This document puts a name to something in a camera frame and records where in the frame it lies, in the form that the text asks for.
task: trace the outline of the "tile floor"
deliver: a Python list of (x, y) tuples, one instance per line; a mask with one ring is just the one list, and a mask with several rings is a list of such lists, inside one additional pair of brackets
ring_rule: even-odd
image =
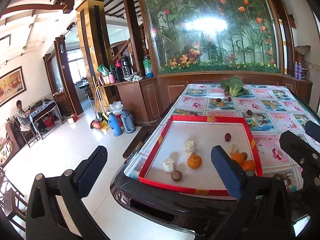
[[(111, 240), (192, 240), (193, 235), (158, 225), (119, 206), (110, 194), (110, 181), (123, 164), (123, 152), (135, 134), (119, 137), (112, 130), (90, 129), (94, 113), (89, 101), (82, 102), (84, 113), (70, 125), (56, 125), (44, 140), (31, 148), (23, 147), (6, 165), (6, 175), (28, 199), (36, 174), (45, 177), (60, 176), (67, 169), (75, 169), (88, 158), (98, 145), (108, 150), (108, 161), (88, 197), (83, 198), (86, 208)], [(63, 211), (69, 229), (76, 232), (68, 214)]]

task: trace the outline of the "blue thermos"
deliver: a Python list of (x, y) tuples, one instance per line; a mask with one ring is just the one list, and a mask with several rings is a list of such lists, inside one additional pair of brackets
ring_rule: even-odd
[(136, 130), (136, 127), (133, 124), (133, 118), (127, 109), (123, 109), (121, 112), (121, 120), (124, 125), (126, 133), (133, 133)]
[(119, 136), (123, 133), (119, 125), (118, 119), (113, 113), (109, 114), (108, 122), (114, 136)]

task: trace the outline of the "yellow wooden pillar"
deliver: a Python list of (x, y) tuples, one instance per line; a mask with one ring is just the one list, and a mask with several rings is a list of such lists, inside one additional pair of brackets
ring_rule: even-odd
[[(101, 64), (109, 68), (109, 64), (113, 60), (103, 0), (84, 0), (76, 8), (76, 11), (80, 48), (90, 88), (95, 96), (95, 83), (100, 85), (97, 81), (100, 75), (97, 69)], [(119, 99), (115, 86), (100, 87), (99, 90), (105, 107)], [(103, 112), (98, 102), (97, 110)]]

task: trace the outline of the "man sitting on chair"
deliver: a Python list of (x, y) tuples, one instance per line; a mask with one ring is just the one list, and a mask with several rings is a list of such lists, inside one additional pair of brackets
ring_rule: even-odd
[[(31, 121), (29, 119), (29, 114), (31, 113), (31, 110), (23, 111), (22, 109), (22, 102), (21, 100), (17, 101), (17, 118), (20, 123), (20, 130), (21, 131), (30, 131), (30, 129), (36, 134), (33, 125), (31, 124)], [(44, 122), (39, 119), (38, 121), (38, 130), (41, 134), (46, 133), (48, 130), (45, 129), (46, 125)]]

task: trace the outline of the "stool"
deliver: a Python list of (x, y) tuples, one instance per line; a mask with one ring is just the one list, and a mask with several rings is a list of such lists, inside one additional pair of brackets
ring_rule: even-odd
[(23, 226), (19, 225), (15, 220), (13, 220), (14, 216), (18, 216), (23, 221), (26, 221), (27, 214), (26, 211), (22, 211), (19, 209), (19, 207), (16, 206), (16, 198), (18, 199), (18, 203), (20, 201), (22, 204), (28, 207), (28, 203), (25, 202), (19, 195), (17, 195), (12, 188), (10, 188), (3, 196), (4, 214), (10, 222), (12, 222), (14, 225), (25, 232), (26, 229)]

